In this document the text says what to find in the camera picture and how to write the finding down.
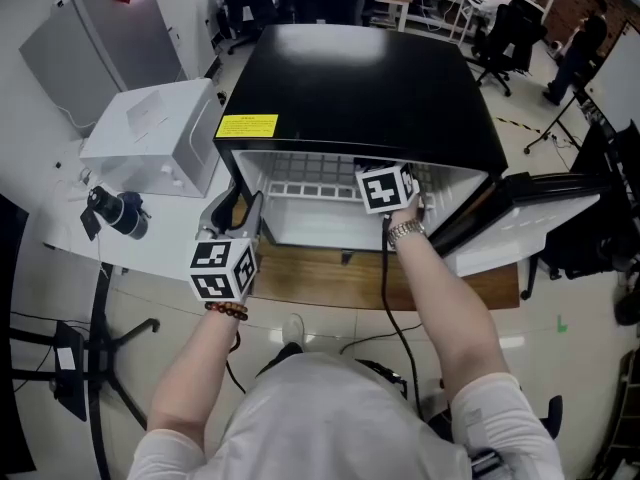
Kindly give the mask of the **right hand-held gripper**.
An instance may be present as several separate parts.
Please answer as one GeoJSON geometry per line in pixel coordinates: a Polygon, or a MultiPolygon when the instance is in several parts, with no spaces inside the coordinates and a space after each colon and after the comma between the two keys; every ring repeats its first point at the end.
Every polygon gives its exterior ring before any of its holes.
{"type": "Polygon", "coordinates": [[[369,215],[406,209],[417,196],[418,185],[409,163],[355,157],[354,169],[369,215]]]}

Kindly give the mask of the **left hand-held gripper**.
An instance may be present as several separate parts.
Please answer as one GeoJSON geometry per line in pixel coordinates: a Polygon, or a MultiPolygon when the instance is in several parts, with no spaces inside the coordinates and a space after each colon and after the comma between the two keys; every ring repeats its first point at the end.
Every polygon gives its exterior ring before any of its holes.
{"type": "Polygon", "coordinates": [[[244,303],[257,274],[256,247],[264,194],[257,191],[240,224],[231,227],[239,196],[240,188],[230,185],[200,216],[188,282],[201,302],[244,303]],[[228,235],[214,236],[214,232],[227,230],[228,235]]]}

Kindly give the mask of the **black mini fridge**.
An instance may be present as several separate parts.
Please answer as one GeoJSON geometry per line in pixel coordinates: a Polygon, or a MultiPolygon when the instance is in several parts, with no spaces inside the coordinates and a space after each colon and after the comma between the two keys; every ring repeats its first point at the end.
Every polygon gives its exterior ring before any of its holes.
{"type": "Polygon", "coordinates": [[[395,31],[289,24],[264,30],[224,115],[277,114],[272,138],[214,138],[245,195],[264,194],[274,244],[373,252],[382,215],[363,203],[273,197],[257,188],[266,153],[346,155],[478,171],[473,192],[446,203],[417,189],[426,236],[461,276],[524,260],[594,205],[603,176],[509,174],[483,95],[460,50],[395,31]]]}

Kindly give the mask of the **person's right forearm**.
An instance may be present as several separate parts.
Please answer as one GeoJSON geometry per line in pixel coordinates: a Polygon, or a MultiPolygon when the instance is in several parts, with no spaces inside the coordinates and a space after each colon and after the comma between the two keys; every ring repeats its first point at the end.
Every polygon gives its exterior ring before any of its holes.
{"type": "Polygon", "coordinates": [[[471,382],[508,367],[490,312],[452,273],[424,235],[411,232],[394,248],[422,325],[436,350],[449,399],[471,382]]]}

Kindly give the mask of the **person's left forearm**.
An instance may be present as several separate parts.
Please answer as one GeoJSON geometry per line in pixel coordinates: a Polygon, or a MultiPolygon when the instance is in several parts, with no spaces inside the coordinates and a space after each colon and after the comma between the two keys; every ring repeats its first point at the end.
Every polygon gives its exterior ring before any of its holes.
{"type": "Polygon", "coordinates": [[[167,369],[152,397],[147,430],[171,430],[199,447],[218,399],[239,320],[212,310],[167,369]]]}

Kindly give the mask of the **person's right hand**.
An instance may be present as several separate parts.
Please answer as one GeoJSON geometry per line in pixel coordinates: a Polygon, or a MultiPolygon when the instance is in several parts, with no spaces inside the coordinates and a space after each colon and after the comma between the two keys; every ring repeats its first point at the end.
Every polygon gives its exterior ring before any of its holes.
{"type": "Polygon", "coordinates": [[[392,229],[409,221],[421,220],[422,205],[421,196],[416,195],[406,208],[398,209],[391,213],[389,228],[392,229]]]}

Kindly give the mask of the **silver wristwatch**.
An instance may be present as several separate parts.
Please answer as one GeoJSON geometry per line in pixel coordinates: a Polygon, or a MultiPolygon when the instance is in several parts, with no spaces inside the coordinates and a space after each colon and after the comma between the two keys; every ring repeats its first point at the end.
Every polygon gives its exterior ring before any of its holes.
{"type": "Polygon", "coordinates": [[[402,223],[391,224],[386,232],[386,241],[391,248],[395,249],[401,238],[410,234],[425,235],[425,233],[423,224],[417,218],[413,218],[402,223]]]}

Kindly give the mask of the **white fridge shelf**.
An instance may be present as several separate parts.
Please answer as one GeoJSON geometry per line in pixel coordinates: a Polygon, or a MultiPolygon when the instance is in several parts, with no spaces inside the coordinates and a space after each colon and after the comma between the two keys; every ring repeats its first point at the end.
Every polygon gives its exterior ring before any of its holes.
{"type": "MultiPolygon", "coordinates": [[[[444,194],[446,203],[473,192],[487,178],[478,171],[412,162],[420,190],[444,194]]],[[[266,153],[257,188],[273,197],[360,202],[354,158],[342,155],[266,153]]]]}

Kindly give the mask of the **white table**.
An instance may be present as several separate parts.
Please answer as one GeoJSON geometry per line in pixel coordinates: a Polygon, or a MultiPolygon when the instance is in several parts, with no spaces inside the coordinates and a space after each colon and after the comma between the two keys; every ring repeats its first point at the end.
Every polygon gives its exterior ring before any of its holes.
{"type": "Polygon", "coordinates": [[[86,201],[72,192],[83,169],[79,148],[60,148],[53,162],[60,166],[53,169],[38,216],[37,232],[42,242],[114,266],[176,280],[187,278],[203,210],[231,181],[227,167],[219,162],[203,199],[143,195],[143,209],[151,216],[143,238],[126,237],[104,224],[98,237],[90,240],[80,221],[86,201]]]}

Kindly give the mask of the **yellow warning sticker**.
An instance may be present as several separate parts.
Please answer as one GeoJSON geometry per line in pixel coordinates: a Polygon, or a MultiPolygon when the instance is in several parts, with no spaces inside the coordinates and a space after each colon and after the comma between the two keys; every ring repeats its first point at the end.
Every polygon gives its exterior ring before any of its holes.
{"type": "Polygon", "coordinates": [[[215,137],[272,138],[277,121],[277,114],[224,115],[215,137]]]}

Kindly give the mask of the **wooden top table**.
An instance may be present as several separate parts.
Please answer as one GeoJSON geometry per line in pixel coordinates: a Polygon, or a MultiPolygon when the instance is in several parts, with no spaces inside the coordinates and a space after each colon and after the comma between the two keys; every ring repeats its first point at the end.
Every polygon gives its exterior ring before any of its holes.
{"type": "MultiPolygon", "coordinates": [[[[259,268],[254,297],[296,304],[384,310],[381,253],[345,253],[273,245],[266,225],[257,248],[259,268]]],[[[520,306],[517,264],[463,278],[489,310],[520,306]]],[[[408,283],[395,255],[389,258],[387,301],[392,311],[414,311],[408,283]]]]}

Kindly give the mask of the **white microwave oven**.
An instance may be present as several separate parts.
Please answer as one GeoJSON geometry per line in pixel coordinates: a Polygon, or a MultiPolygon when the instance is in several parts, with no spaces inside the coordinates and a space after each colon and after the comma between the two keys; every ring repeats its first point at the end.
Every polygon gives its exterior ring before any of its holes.
{"type": "Polygon", "coordinates": [[[208,78],[118,93],[79,158],[119,192],[202,198],[219,161],[221,117],[208,78]]]}

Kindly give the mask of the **person's white left shoe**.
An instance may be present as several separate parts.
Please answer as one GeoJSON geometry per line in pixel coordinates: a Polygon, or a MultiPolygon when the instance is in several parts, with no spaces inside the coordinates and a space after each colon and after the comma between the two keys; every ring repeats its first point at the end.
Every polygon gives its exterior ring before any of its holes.
{"type": "Polygon", "coordinates": [[[305,327],[302,317],[292,313],[281,329],[282,342],[285,346],[296,345],[303,349],[305,345],[305,327]]]}

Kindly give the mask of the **black smartphone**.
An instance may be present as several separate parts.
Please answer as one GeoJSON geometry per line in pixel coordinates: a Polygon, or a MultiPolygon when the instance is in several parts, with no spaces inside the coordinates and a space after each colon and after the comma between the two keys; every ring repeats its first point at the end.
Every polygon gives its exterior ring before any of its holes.
{"type": "Polygon", "coordinates": [[[80,215],[80,221],[88,239],[93,241],[101,231],[101,224],[95,212],[86,207],[80,215]]]}

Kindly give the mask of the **person's black trousers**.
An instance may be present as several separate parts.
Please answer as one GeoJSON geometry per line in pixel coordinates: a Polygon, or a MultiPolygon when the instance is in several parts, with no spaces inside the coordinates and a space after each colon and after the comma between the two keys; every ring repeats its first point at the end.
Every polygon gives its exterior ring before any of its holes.
{"type": "Polygon", "coordinates": [[[287,358],[292,357],[292,356],[297,355],[297,354],[301,354],[303,352],[304,352],[304,349],[299,343],[297,343],[297,342],[288,342],[288,343],[286,343],[282,347],[282,349],[278,352],[278,354],[275,356],[275,358],[272,359],[271,361],[269,361],[258,372],[256,377],[259,377],[260,375],[262,375],[266,371],[270,370],[271,368],[275,367],[276,365],[280,364],[281,362],[283,362],[287,358]]]}

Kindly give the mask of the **black table base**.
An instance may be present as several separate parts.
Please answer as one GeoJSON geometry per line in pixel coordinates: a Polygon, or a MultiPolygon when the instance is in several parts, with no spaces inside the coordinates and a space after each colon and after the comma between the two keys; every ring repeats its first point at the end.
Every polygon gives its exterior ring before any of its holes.
{"type": "Polygon", "coordinates": [[[11,328],[8,337],[15,341],[47,346],[54,353],[69,348],[74,359],[74,368],[64,370],[62,362],[55,361],[55,369],[43,371],[12,368],[10,378],[25,386],[28,382],[47,382],[54,398],[69,412],[83,422],[88,422],[91,440],[100,480],[111,480],[103,439],[100,410],[102,387],[108,385],[123,402],[131,416],[141,428],[147,427],[147,417],[138,404],[127,393],[116,374],[116,353],[125,344],[150,330],[156,333],[160,322],[148,318],[120,337],[111,335],[107,317],[106,302],[111,283],[113,266],[101,263],[98,274],[88,335],[83,336],[67,320],[56,322],[56,332],[52,336],[11,328]]]}

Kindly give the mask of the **black office chair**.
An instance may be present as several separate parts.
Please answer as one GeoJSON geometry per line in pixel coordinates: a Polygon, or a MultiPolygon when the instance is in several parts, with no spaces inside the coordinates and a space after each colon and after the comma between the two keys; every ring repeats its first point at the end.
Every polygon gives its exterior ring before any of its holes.
{"type": "Polygon", "coordinates": [[[223,3],[229,28],[243,37],[229,47],[229,55],[233,55],[241,46],[256,42],[267,26],[278,21],[273,0],[223,0],[223,3]]]}
{"type": "Polygon", "coordinates": [[[540,421],[548,431],[552,439],[556,439],[560,433],[563,418],[563,397],[556,395],[548,402],[547,415],[540,421]]]}
{"type": "Polygon", "coordinates": [[[529,72],[533,46],[547,33],[542,20],[543,12],[530,0],[512,0],[497,8],[494,26],[478,56],[467,59],[483,68],[476,80],[478,86],[487,75],[492,75],[504,88],[504,95],[511,96],[509,73],[529,72]]]}

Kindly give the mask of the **tall grey fridge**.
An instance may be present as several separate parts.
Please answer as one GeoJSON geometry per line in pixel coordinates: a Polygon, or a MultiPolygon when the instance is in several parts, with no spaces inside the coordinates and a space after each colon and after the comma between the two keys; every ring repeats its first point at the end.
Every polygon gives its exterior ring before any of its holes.
{"type": "Polygon", "coordinates": [[[57,0],[20,53],[82,138],[116,94],[187,78],[157,0],[57,0]]]}

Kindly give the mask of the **person's white shirt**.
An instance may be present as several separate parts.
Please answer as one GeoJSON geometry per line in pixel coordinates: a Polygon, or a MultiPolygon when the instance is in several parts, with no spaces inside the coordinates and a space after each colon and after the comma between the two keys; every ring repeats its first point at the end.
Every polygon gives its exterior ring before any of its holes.
{"type": "Polygon", "coordinates": [[[217,451],[170,430],[139,443],[128,480],[471,480],[496,452],[513,480],[564,480],[555,441],[507,373],[465,386],[450,405],[451,441],[400,392],[352,360],[293,355],[256,381],[217,451]]]}

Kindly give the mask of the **black box with white label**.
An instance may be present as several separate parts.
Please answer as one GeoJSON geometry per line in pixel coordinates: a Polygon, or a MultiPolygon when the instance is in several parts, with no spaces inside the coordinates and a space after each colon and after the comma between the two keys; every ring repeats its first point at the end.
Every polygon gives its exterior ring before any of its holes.
{"type": "Polygon", "coordinates": [[[82,422],[87,421],[84,380],[83,335],[64,322],[58,322],[54,335],[54,398],[82,422]]]}

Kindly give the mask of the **whiteboard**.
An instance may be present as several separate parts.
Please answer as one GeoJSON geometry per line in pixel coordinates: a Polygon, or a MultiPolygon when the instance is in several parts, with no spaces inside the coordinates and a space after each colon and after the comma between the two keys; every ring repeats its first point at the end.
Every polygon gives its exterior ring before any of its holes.
{"type": "Polygon", "coordinates": [[[616,131],[640,128],[640,31],[626,22],[585,91],[616,131]]]}

